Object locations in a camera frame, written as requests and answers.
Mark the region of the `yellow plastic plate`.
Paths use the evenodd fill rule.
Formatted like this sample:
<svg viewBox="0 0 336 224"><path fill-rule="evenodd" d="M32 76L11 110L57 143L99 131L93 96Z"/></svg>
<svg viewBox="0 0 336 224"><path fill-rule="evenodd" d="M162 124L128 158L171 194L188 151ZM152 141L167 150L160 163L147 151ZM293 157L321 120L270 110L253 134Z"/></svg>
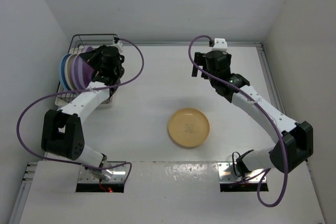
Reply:
<svg viewBox="0 0 336 224"><path fill-rule="evenodd" d="M194 108L176 111L169 119L167 128L171 139L184 148L202 145L210 132L208 118Z"/></svg>

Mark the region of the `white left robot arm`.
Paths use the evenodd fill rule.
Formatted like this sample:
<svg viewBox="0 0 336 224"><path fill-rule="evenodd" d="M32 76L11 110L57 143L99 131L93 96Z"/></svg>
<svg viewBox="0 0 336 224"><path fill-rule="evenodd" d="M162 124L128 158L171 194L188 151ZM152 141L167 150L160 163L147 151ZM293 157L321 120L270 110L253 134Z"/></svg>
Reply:
<svg viewBox="0 0 336 224"><path fill-rule="evenodd" d="M79 54L78 58L93 69L89 84L72 102L59 110L49 110L44 116L42 150L89 165L90 173L104 181L110 180L113 172L107 168L107 157L86 145L82 124L102 102L116 92L124 75L122 52L123 45L119 41Z"/></svg>

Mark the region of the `cream plastic plate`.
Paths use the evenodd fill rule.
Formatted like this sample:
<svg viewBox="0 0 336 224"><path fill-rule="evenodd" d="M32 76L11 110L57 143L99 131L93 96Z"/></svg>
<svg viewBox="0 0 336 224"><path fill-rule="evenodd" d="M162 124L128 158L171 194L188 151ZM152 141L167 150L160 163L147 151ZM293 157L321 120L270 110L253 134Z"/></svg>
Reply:
<svg viewBox="0 0 336 224"><path fill-rule="evenodd" d="M66 81L68 83L68 86L69 86L70 90L75 90L76 89L76 87L74 85L74 82L72 80L72 75L71 75L71 73L72 73L72 63L73 63L75 57L76 57L76 54L71 54L68 57L68 59L66 61L66 64L65 64L65 78L66 78Z"/></svg>

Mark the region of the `blue plastic plate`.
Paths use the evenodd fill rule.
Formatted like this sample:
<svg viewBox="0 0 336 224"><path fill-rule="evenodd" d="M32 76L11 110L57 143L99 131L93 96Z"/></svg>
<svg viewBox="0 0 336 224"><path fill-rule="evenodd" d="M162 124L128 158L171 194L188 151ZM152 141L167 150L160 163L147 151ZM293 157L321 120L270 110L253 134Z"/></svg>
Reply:
<svg viewBox="0 0 336 224"><path fill-rule="evenodd" d="M71 90L65 78L65 63L70 56L71 54L64 55L58 67L59 82L66 91Z"/></svg>

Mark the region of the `purple plastic plate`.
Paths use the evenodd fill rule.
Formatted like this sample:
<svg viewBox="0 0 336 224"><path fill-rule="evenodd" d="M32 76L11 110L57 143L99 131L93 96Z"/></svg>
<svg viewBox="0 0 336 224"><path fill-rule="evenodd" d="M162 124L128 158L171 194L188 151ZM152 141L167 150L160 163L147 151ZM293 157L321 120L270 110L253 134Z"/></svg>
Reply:
<svg viewBox="0 0 336 224"><path fill-rule="evenodd" d="M93 69L82 58L79 58L78 77L83 89L91 82L92 73Z"/></svg>
<svg viewBox="0 0 336 224"><path fill-rule="evenodd" d="M82 59L76 55L71 66L71 77L77 90L83 89Z"/></svg>

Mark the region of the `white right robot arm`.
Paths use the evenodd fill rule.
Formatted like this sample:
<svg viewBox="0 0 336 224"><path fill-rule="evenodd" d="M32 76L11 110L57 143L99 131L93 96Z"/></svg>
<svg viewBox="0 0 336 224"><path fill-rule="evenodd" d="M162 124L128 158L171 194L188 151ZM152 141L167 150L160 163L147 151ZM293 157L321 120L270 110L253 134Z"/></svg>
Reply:
<svg viewBox="0 0 336 224"><path fill-rule="evenodd" d="M196 52L192 77L202 71L216 93L246 112L271 137L275 146L263 150L249 150L236 159L240 176L256 169L276 168L291 172L313 154L313 127L287 117L267 102L250 82L230 70L231 54L214 50L206 54Z"/></svg>

